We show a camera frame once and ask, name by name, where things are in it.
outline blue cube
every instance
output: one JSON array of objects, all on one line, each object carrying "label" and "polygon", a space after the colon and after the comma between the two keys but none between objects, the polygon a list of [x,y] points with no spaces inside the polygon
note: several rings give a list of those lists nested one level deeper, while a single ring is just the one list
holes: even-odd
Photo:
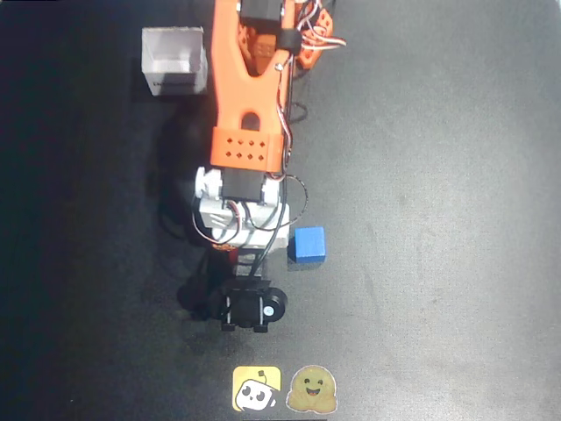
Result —
[{"label": "blue cube", "polygon": [[322,226],[295,229],[296,263],[322,263],[325,254],[325,231]]}]

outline yellow sticker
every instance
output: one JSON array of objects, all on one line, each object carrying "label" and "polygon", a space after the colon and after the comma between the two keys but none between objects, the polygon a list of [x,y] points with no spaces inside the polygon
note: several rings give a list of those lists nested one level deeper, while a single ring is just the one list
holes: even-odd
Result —
[{"label": "yellow sticker", "polygon": [[274,407],[281,391],[281,380],[277,367],[237,367],[231,395],[234,410],[262,411]]},{"label": "yellow sticker", "polygon": [[287,407],[297,412],[331,414],[337,410],[337,385],[325,367],[306,366],[292,378]]}]

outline black table surface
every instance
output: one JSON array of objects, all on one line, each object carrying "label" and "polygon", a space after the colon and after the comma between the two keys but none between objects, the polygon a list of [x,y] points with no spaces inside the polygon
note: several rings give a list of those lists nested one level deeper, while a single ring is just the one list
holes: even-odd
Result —
[{"label": "black table surface", "polygon": [[286,395],[317,364],[332,420],[561,419],[556,2],[337,2],[348,47],[295,83],[290,164],[298,226],[325,228],[328,257],[272,255],[289,306],[266,335],[188,320],[175,292],[202,249],[162,232],[146,192],[166,124],[197,133],[146,95],[141,28],[209,38],[212,3],[0,4],[20,403],[37,420],[321,418],[231,404],[238,366],[278,367]]}]

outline black wire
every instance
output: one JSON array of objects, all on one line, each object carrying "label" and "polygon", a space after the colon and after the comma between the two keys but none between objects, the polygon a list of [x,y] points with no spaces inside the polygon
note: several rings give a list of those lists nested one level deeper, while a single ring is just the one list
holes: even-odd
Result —
[{"label": "black wire", "polygon": [[280,206],[279,221],[277,222],[277,226],[274,228],[273,235],[271,236],[271,239],[266,245],[265,250],[263,250],[263,252],[259,255],[259,257],[256,257],[255,260],[253,261],[252,270],[249,273],[250,278],[253,278],[257,273],[259,266],[261,266],[261,264],[265,260],[266,256],[271,250],[271,247],[273,247],[273,243],[276,240],[279,231],[281,230],[282,219],[284,218],[284,213],[287,209],[287,177],[284,177],[282,179],[282,182],[280,183],[280,188],[282,189],[282,199],[281,199],[282,204]]},{"label": "black wire", "polygon": [[[300,183],[300,185],[304,189],[304,195],[306,196],[306,201],[304,202],[304,206],[302,207],[302,210],[300,211],[300,213],[298,215],[296,215],[294,218],[292,218],[290,221],[281,225],[280,228],[284,228],[285,226],[290,226],[290,225],[298,222],[302,218],[304,213],[306,213],[306,209],[308,209],[309,196],[308,196],[308,189],[306,189],[306,185],[303,183],[302,180],[300,180],[295,175],[287,175],[287,178],[292,178],[292,179],[294,179],[294,180],[296,180]],[[274,231],[274,228],[263,228],[263,227],[260,227],[260,226],[256,226],[255,223],[253,222],[252,214],[249,211],[249,207],[247,206],[247,203],[243,202],[242,206],[244,207],[245,213],[247,213],[247,219],[248,219],[249,223],[252,225],[253,228],[255,228],[256,230],[259,230],[259,231],[267,231],[267,232]]]}]

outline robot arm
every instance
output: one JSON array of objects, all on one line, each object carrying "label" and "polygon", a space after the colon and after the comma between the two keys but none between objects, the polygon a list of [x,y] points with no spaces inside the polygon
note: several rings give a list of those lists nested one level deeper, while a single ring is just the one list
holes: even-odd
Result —
[{"label": "robot arm", "polygon": [[[224,280],[225,330],[266,332],[286,296],[270,289],[260,266],[288,246],[289,127],[295,62],[312,68],[323,50],[344,45],[321,0],[216,0],[212,67],[217,124],[209,170],[195,180],[196,230],[236,262]],[[241,264],[252,256],[251,265]]]}]

